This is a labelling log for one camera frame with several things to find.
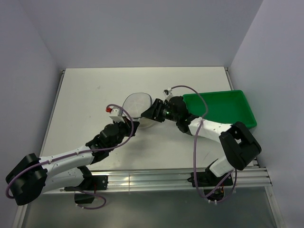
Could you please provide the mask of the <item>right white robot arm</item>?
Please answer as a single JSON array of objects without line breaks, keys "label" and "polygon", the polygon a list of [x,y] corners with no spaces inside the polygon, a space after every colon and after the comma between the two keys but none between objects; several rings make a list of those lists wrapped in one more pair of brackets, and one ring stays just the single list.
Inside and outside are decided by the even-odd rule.
[{"label": "right white robot arm", "polygon": [[157,122],[170,120],[185,134],[204,137],[221,144],[224,156],[207,169],[206,181],[216,185],[222,176],[234,169],[241,171],[262,151],[261,146],[242,122],[218,123],[191,114],[181,96],[170,100],[156,99],[141,117]]}]

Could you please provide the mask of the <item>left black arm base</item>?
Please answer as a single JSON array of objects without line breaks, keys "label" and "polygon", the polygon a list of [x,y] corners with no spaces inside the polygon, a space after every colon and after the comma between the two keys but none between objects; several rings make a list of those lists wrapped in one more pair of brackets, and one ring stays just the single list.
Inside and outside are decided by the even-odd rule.
[{"label": "left black arm base", "polygon": [[93,175],[90,177],[85,177],[84,180],[76,185],[65,187],[65,191],[73,191],[75,189],[82,191],[98,191],[98,190],[106,190],[108,184],[108,176],[107,175]]}]

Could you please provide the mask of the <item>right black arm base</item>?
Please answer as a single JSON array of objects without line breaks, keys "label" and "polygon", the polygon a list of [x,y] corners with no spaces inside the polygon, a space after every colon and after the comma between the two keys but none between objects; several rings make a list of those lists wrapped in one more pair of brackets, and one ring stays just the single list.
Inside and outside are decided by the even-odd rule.
[{"label": "right black arm base", "polygon": [[[222,179],[224,179],[225,173],[221,177],[216,177],[211,171],[197,172],[198,187],[215,187]],[[232,186],[233,180],[231,174],[222,182],[223,186]]]}]

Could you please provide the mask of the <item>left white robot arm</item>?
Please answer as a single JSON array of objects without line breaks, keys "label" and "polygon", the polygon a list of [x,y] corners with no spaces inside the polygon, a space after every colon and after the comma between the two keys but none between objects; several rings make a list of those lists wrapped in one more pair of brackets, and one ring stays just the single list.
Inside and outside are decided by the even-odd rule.
[{"label": "left white robot arm", "polygon": [[126,144],[136,133],[139,122],[113,122],[84,146],[48,157],[26,155],[5,178],[6,197],[26,205],[40,194],[59,189],[86,190],[93,178],[88,165],[107,158],[114,149]]}]

